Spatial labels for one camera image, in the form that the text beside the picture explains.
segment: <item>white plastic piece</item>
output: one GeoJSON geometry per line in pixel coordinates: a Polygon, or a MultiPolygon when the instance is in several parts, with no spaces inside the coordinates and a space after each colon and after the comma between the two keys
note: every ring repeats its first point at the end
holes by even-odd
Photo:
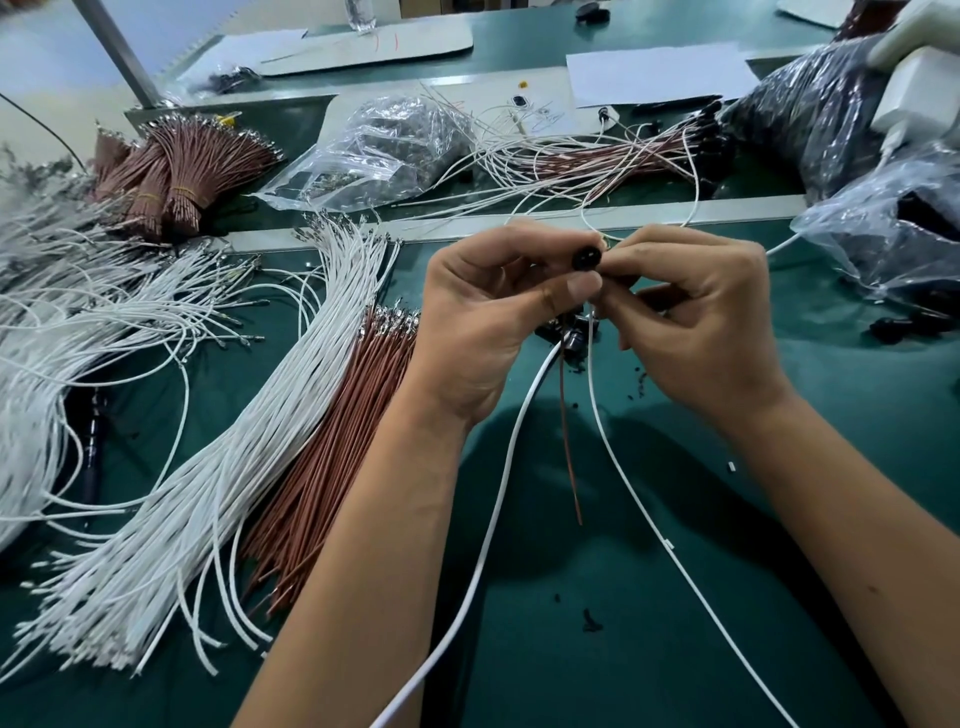
{"type": "Polygon", "coordinates": [[[960,54],[960,0],[933,0],[917,10],[908,5],[900,12],[899,24],[870,51],[867,65],[889,73],[926,45],[960,54]]]}
{"type": "Polygon", "coordinates": [[[870,127],[887,133],[889,157],[901,143],[937,139],[960,112],[960,56],[931,46],[913,51],[890,76],[870,127]]]}

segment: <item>hand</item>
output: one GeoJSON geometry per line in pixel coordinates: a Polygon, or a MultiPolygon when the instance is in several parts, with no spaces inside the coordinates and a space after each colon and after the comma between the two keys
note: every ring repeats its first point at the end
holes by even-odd
{"type": "Polygon", "coordinates": [[[604,253],[597,270],[605,277],[598,312],[672,400],[723,430],[792,393],[757,243],[648,225],[604,253]],[[624,283],[641,276],[667,285],[632,294],[624,283]]]}
{"type": "Polygon", "coordinates": [[[404,385],[467,427],[490,415],[523,340],[600,290],[570,268],[587,245],[606,249],[595,232],[518,220],[435,253],[404,385]]]}

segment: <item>black grommet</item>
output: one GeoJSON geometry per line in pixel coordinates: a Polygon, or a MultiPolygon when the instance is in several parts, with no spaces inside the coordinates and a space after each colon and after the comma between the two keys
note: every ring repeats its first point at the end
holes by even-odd
{"type": "Polygon", "coordinates": [[[575,271],[592,271],[600,264],[600,257],[602,255],[603,253],[600,252],[599,248],[586,245],[573,254],[570,266],[575,271]]]}

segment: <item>wrist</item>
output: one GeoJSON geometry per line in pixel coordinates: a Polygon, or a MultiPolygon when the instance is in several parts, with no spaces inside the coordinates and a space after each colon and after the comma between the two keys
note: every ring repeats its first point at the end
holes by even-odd
{"type": "Polygon", "coordinates": [[[408,426],[425,429],[439,438],[466,440],[472,428],[468,418],[437,396],[434,387],[415,376],[406,376],[400,383],[391,409],[401,412],[408,426]]]}
{"type": "Polygon", "coordinates": [[[736,449],[744,449],[796,421],[808,406],[793,387],[787,386],[773,397],[713,418],[713,425],[736,449]]]}

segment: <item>black connector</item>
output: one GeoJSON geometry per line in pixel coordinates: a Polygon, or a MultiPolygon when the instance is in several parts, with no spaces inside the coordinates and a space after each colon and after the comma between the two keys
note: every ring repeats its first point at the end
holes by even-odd
{"type": "Polygon", "coordinates": [[[573,254],[573,259],[570,260],[570,267],[575,271],[592,271],[600,265],[600,258],[602,256],[603,253],[599,248],[595,248],[592,245],[585,245],[573,254]]]}
{"type": "Polygon", "coordinates": [[[610,21],[610,11],[601,8],[600,3],[586,3],[577,8],[577,22],[598,25],[610,21]]]}

